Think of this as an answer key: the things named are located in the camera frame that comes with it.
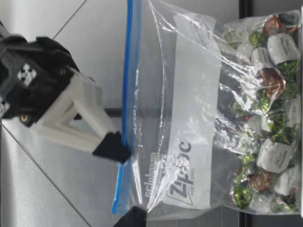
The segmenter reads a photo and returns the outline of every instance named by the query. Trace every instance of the candy label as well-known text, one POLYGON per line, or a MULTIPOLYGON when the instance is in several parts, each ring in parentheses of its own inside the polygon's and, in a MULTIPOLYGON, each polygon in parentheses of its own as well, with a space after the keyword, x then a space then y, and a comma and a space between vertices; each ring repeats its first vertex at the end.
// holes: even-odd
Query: candy label
POLYGON ((255 74, 257 74, 261 69, 274 68, 269 59, 267 49, 264 47, 258 47, 252 52, 251 63, 254 66, 255 74))
POLYGON ((267 139, 261 146, 257 165, 268 172, 279 174, 286 170, 293 156, 293 148, 267 139))
POLYGON ((301 56, 294 43, 294 39, 285 33, 269 37, 267 48, 270 58, 275 65, 285 61, 299 60, 301 56))
POLYGON ((287 108, 287 127, 293 128, 295 124, 301 124, 301 97, 290 100, 287 108))

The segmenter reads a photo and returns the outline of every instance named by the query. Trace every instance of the tile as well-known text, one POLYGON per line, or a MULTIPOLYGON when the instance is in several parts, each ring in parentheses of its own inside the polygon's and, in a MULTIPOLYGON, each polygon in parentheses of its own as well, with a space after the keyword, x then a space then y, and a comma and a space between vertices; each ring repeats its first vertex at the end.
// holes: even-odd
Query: tile
POLYGON ((28 40, 53 38, 85 0, 4 0, 0 20, 11 33, 28 40))
POLYGON ((303 220, 300 215, 286 215, 286 216, 251 216, 250 217, 251 227, 302 227, 303 220))
POLYGON ((177 227, 176 220, 155 221, 155 227, 177 227))
POLYGON ((222 227, 238 227, 239 212, 227 207, 222 208, 222 227))
POLYGON ((199 217, 177 220, 177 227, 199 227, 199 217))
POLYGON ((6 131, 1 144, 1 224, 87 226, 6 131))
POLYGON ((222 208, 218 207, 199 217, 200 227, 222 227, 222 208))
POLYGON ((156 223, 154 221, 147 221, 146 227, 156 227, 156 223))
POLYGON ((126 12, 125 0, 88 0, 56 37, 102 87, 106 108, 122 105, 126 12))

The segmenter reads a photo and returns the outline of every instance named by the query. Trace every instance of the green foil wrapper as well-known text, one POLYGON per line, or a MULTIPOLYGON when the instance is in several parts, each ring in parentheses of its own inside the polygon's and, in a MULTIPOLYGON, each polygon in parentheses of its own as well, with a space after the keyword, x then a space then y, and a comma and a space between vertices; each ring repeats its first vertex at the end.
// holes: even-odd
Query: green foil wrapper
POLYGON ((286 202, 287 197, 284 196, 276 196, 271 201, 271 210, 273 213, 287 213, 293 214, 299 211, 295 199, 292 199, 289 204, 286 202))
POLYGON ((262 89, 257 92, 257 100, 252 105, 256 112, 266 113, 270 108, 270 99, 266 95, 266 90, 262 89))
POLYGON ((286 127, 271 137, 273 142, 291 145, 296 137, 296 129, 286 127))
POLYGON ((232 103, 231 108, 235 111, 237 117, 243 117, 251 114, 250 109, 252 102, 247 95, 242 95, 241 103, 236 100, 232 103))
POLYGON ((279 20, 285 25, 298 25, 300 23, 299 14, 290 12, 290 13, 280 13, 278 14, 279 20))
POLYGON ((256 169, 255 169, 254 163, 250 163, 248 165, 243 166, 241 173, 239 173, 235 177, 234 182, 235 183, 242 183, 242 182, 246 181, 248 179, 247 177, 249 175, 254 174, 255 171, 256 171, 256 169))
POLYGON ((295 98, 296 94, 298 93, 298 85, 293 79, 288 79, 286 82, 285 90, 283 93, 283 97, 286 99, 293 99, 295 98))
POLYGON ((250 44, 253 45, 254 48, 263 46, 266 43, 266 40, 267 37, 261 32, 253 32, 249 37, 250 44))
POLYGON ((300 63, 299 61, 286 61, 278 64, 277 68, 280 70, 287 83, 290 79, 295 80, 296 74, 300 69, 300 63))
POLYGON ((240 209, 246 208, 252 199, 252 190, 243 185, 235 185, 232 188, 232 196, 234 201, 240 209))
POLYGON ((255 154, 246 155, 242 159, 243 165, 247 165, 257 161, 257 156, 255 154))

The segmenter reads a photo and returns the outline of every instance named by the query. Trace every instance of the copper foil wrapper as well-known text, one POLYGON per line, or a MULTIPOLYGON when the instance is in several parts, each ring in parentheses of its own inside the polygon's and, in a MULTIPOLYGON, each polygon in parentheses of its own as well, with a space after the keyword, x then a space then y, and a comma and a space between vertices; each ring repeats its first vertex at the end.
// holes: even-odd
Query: copper foil wrapper
POLYGON ((262 33, 266 36, 276 35, 280 32, 281 22, 277 15, 272 15, 264 24, 262 33))
POLYGON ((258 72, 257 77, 262 79, 262 85, 266 86, 266 95, 269 98, 277 99, 284 92, 285 80, 275 69, 262 69, 258 72))
POLYGON ((277 174, 261 170, 250 178, 250 185, 258 192, 265 192, 271 189, 272 181, 277 177, 277 174))

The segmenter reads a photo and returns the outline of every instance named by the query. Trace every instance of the ziploc logo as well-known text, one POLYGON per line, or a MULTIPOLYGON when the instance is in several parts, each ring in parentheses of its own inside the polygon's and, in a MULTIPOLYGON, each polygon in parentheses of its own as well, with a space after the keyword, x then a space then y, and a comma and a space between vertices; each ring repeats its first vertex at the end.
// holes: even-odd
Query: ziploc logo
POLYGON ((190 143, 181 141, 178 148, 179 154, 177 156, 177 161, 174 162, 174 167, 172 168, 174 169, 174 172, 177 173, 177 176, 175 182, 169 186, 167 196, 187 205, 193 205, 191 197, 194 190, 194 181, 190 180, 188 175, 190 162, 189 153, 192 147, 190 143))
POLYGON ((208 48, 210 40, 210 29, 207 23, 202 20, 202 17, 196 17, 194 21, 191 21, 190 27, 193 31, 193 34, 195 35, 197 42, 203 47, 208 48))

